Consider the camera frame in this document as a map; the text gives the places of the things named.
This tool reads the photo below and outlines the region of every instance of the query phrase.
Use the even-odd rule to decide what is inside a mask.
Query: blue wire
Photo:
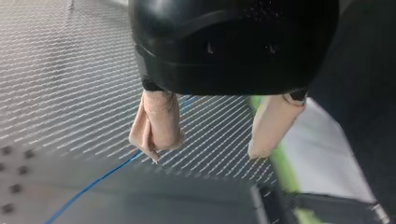
[[[61,209],[59,209],[47,222],[45,222],[45,224],[51,224],[53,223],[70,205],[72,205],[72,203],[74,203],[81,195],[83,195],[85,192],[87,192],[88,190],[90,190],[91,188],[93,188],[96,184],[98,184],[99,182],[101,182],[102,180],[104,180],[106,177],[114,174],[116,171],[118,171],[122,166],[128,164],[131,161],[134,161],[134,159],[136,159],[140,154],[142,153],[142,151],[137,151],[130,159],[128,159],[127,161],[123,162],[121,165],[117,166],[116,168],[114,168],[113,170],[109,171],[107,174],[103,175],[102,177],[100,177],[99,179],[93,181],[90,185],[88,185],[87,187],[85,187],[85,189],[83,189],[82,191],[80,191],[79,193],[77,193],[73,198],[71,198]]]

